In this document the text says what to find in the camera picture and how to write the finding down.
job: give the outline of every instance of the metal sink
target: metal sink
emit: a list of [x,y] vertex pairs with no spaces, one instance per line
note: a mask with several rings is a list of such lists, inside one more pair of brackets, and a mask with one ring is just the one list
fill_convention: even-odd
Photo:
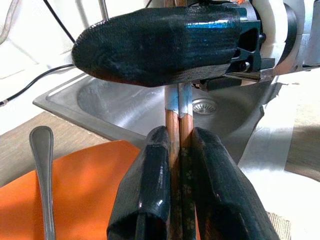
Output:
[[[192,91],[194,126],[218,134],[238,162],[275,84]],[[81,74],[33,103],[103,137],[127,140],[140,148],[149,131],[165,125],[164,87],[107,82]]]

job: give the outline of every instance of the metal rod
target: metal rod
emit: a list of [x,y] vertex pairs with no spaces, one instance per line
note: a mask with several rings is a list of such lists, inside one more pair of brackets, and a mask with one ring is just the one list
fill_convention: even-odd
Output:
[[108,20],[109,19],[109,15],[108,15],[106,1],[105,0],[99,0],[99,5],[100,5],[102,19],[103,20]]

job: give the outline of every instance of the drain strainer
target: drain strainer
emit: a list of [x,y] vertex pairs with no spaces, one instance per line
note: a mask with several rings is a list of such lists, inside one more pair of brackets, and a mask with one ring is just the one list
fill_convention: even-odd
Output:
[[210,115],[217,110],[217,104],[210,99],[196,99],[192,102],[192,110],[196,114]]

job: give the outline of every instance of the metal spoon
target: metal spoon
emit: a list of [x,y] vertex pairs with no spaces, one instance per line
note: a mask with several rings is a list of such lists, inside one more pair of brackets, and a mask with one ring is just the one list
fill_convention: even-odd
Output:
[[55,240],[56,233],[52,198],[54,135],[51,128],[48,126],[34,128],[30,133],[29,142],[35,159],[35,168],[41,190],[45,239]]

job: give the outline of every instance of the black 3d-printed part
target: black 3d-printed part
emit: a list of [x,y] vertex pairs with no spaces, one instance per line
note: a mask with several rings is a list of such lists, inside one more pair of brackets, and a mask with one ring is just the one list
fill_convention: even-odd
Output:
[[202,240],[279,240],[250,181],[218,136],[192,132],[194,200]]
[[123,177],[107,228],[109,240],[167,239],[170,210],[168,132],[152,130]]
[[229,64],[242,27],[221,5],[146,8],[101,21],[76,40],[76,67],[106,81],[156,87],[190,81],[184,71]]

